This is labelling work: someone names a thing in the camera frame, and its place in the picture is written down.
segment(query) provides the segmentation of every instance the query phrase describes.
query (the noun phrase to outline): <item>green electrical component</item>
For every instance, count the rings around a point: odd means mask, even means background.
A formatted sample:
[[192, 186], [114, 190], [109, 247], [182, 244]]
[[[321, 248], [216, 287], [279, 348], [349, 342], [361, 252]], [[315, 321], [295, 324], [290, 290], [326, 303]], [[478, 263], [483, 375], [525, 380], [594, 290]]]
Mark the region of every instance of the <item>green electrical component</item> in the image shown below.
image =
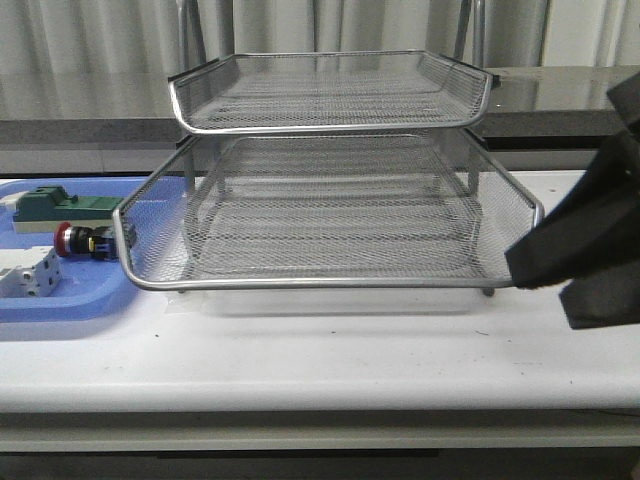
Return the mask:
[[84, 227], [110, 226], [121, 197], [70, 196], [59, 185], [38, 187], [16, 203], [13, 225], [18, 233], [53, 232], [61, 222]]

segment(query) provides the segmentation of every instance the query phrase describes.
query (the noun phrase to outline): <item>gray countertop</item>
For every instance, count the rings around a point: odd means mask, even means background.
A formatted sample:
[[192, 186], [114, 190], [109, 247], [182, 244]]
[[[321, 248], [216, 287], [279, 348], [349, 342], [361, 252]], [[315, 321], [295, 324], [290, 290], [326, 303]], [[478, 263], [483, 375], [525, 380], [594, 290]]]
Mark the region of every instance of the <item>gray countertop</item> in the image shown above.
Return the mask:
[[[622, 128], [606, 91], [640, 67], [491, 69], [501, 85], [485, 137], [598, 137]], [[0, 75], [0, 143], [172, 142], [181, 131], [158, 74]]]

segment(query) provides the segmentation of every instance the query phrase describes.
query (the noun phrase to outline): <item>white curtain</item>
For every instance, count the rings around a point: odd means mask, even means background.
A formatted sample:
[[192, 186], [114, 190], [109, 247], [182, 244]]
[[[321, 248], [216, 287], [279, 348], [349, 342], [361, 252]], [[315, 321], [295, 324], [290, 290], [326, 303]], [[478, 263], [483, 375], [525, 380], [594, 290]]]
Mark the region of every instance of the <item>white curtain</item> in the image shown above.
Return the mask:
[[[577, 2], [587, 20], [600, 21], [580, 23], [564, 2]], [[639, 4], [487, 0], [486, 65], [640, 62]], [[451, 55], [460, 0], [199, 0], [199, 6], [209, 59], [233, 51], [405, 48]], [[174, 0], [0, 0], [0, 73], [176, 73], [177, 25]], [[585, 25], [593, 32], [585, 34]], [[596, 39], [593, 58], [563, 50], [579, 50], [585, 35]]]

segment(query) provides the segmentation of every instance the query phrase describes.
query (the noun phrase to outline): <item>mesh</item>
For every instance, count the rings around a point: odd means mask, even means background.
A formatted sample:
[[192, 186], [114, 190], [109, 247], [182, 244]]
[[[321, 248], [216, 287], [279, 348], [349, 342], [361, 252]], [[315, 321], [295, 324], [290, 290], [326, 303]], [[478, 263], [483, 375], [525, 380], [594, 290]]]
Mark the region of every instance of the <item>mesh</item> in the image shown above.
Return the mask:
[[199, 172], [193, 193], [184, 152], [122, 210], [138, 236], [133, 273], [508, 282], [503, 251], [531, 228], [534, 206], [484, 157], [463, 148], [454, 167], [449, 149], [429, 135], [246, 137]]
[[366, 125], [460, 126], [483, 113], [490, 76], [425, 52], [233, 56], [174, 82], [200, 133]]

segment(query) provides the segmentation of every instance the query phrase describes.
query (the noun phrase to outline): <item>stacked desk organizer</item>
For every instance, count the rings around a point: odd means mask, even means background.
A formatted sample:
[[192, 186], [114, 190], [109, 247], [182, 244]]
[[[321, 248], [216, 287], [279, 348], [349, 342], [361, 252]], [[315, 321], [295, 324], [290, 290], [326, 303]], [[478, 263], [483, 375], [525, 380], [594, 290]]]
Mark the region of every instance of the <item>stacked desk organizer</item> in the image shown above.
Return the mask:
[[194, 136], [114, 212], [125, 272], [155, 290], [511, 285], [504, 251], [541, 209], [462, 128], [490, 88], [420, 51], [232, 55], [173, 77]]

